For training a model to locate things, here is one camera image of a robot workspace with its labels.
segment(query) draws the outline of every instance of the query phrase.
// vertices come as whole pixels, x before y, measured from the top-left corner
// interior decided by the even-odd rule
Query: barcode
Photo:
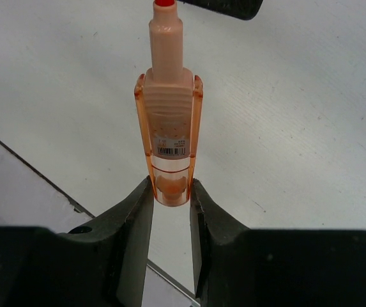
[[[185,148],[164,148],[157,147],[158,153],[160,155],[185,155]]]

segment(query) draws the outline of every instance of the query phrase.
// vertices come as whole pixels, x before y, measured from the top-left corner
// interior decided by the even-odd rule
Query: red tip
[[[155,3],[158,6],[172,6],[174,4],[174,0],[155,0]]]

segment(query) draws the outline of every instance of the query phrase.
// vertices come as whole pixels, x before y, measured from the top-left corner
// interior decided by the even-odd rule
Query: black object
[[[180,0],[184,3],[205,8],[243,20],[253,19],[263,0]]]
[[[190,220],[201,306],[366,307],[366,231],[252,230],[198,180]]]
[[[145,179],[70,233],[0,227],[0,306],[140,306],[152,216]]]

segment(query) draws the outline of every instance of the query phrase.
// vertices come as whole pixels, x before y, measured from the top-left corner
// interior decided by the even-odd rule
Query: clear plastic
[[[168,207],[177,207],[185,204],[190,199],[191,185],[194,176],[195,157],[197,155],[197,145],[199,139],[199,128],[202,109],[202,81],[198,76],[194,77],[194,90],[192,105],[190,109],[191,116],[188,117],[189,123],[185,120],[183,113],[156,112],[155,120],[148,111],[144,103],[144,74],[140,75],[135,87],[135,100],[137,114],[139,117],[140,130],[146,162],[153,185],[154,195],[158,202]],[[178,156],[173,152],[165,152],[161,146],[164,144],[156,143],[158,139],[156,130],[161,129],[162,122],[165,125],[172,125],[176,134],[171,136],[175,139],[168,139],[167,142],[177,144],[182,135],[187,135],[189,140],[180,148],[174,148]]]

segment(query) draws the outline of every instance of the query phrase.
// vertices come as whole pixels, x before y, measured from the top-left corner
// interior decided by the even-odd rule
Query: label sticker
[[[169,139],[155,136],[153,145],[155,155],[165,157],[166,159],[180,159],[188,156],[190,151],[190,142],[184,137],[181,139]]]

